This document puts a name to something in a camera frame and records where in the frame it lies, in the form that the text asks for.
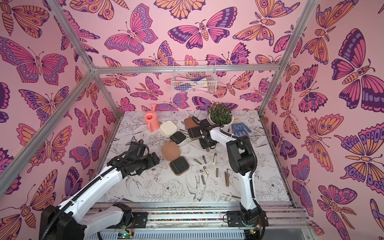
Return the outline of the tan brown clipper case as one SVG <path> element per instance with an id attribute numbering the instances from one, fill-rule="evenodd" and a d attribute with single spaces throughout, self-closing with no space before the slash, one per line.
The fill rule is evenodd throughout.
<path id="1" fill-rule="evenodd" d="M 190 165 L 185 157 L 181 155 L 180 148 L 176 143 L 170 142 L 165 144 L 161 148 L 161 151 L 176 176 L 180 176 L 189 170 Z"/>

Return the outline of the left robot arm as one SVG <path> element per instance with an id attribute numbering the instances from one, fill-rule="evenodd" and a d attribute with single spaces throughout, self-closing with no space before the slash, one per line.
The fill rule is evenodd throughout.
<path id="1" fill-rule="evenodd" d="M 85 187 L 58 206 L 43 210 L 40 222 L 41 240 L 84 240 L 111 227 L 132 227 L 132 208 L 115 203 L 105 211 L 86 217 L 86 213 L 108 190 L 127 176 L 139 176 L 160 163 L 143 140 L 132 142 L 127 151 L 112 158 Z"/>

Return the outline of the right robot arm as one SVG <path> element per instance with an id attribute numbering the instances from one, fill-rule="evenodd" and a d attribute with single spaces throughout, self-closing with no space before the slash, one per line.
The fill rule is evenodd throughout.
<path id="1" fill-rule="evenodd" d="M 253 176 L 258 166 L 258 159 L 249 137 L 236 136 L 223 130 L 217 124 L 210 125 L 208 120 L 199 120 L 192 117 L 202 135 L 201 146 L 203 149 L 221 144 L 227 150 L 230 166 L 239 175 L 240 184 L 240 216 L 246 226 L 267 226 L 266 212 L 258 203 Z"/>

